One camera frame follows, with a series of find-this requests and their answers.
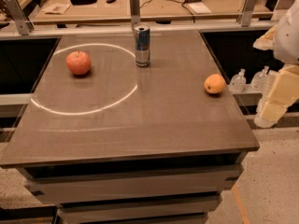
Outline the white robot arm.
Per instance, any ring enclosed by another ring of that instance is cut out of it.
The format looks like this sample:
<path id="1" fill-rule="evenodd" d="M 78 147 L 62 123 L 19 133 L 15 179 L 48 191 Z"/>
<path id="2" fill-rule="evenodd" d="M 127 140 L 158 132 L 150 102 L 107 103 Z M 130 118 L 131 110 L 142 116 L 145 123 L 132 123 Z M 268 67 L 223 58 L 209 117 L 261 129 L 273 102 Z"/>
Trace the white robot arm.
<path id="1" fill-rule="evenodd" d="M 273 50 L 274 58 L 284 63 L 277 72 L 269 71 L 254 118 L 258 127 L 270 128 L 299 99 L 299 0 L 253 47 Z"/>

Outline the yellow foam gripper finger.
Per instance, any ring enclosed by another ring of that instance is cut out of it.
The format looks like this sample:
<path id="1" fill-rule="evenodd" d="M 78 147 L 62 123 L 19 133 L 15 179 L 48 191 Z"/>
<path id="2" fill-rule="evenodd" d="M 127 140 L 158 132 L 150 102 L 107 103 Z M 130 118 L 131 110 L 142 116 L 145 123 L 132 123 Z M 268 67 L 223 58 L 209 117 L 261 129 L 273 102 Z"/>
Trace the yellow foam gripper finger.
<path id="1" fill-rule="evenodd" d="M 262 95 L 254 123 L 260 128 L 270 128 L 299 99 L 299 66 L 285 64 L 278 72 L 270 70 Z"/>
<path id="2" fill-rule="evenodd" d="M 273 26 L 264 35 L 257 38 L 253 43 L 253 47 L 259 50 L 272 50 L 274 47 L 276 29 L 277 27 Z"/>

